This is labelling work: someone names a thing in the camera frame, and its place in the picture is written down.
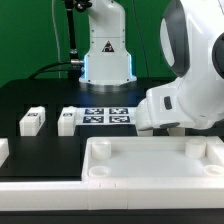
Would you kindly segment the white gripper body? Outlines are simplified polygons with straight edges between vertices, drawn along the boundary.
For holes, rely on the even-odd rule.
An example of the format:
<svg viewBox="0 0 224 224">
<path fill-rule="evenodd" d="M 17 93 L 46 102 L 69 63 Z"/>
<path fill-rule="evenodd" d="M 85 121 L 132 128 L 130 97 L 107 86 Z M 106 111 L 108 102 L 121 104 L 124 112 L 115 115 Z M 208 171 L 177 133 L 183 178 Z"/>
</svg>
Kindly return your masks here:
<svg viewBox="0 0 224 224">
<path fill-rule="evenodd" d="M 177 127 L 187 121 L 177 101 L 177 85 L 165 84 L 150 88 L 135 111 L 136 129 Z"/>
</svg>

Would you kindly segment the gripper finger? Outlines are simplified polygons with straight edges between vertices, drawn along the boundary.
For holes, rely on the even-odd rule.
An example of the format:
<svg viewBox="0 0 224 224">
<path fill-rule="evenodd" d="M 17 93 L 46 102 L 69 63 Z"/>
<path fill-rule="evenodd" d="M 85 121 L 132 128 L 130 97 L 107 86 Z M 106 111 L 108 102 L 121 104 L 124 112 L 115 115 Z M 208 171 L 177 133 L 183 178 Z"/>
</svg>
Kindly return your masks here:
<svg viewBox="0 0 224 224">
<path fill-rule="evenodd" d="M 137 130 L 137 134 L 140 137 L 149 137 L 153 136 L 153 130 L 144 130 L 144 131 Z"/>
</svg>

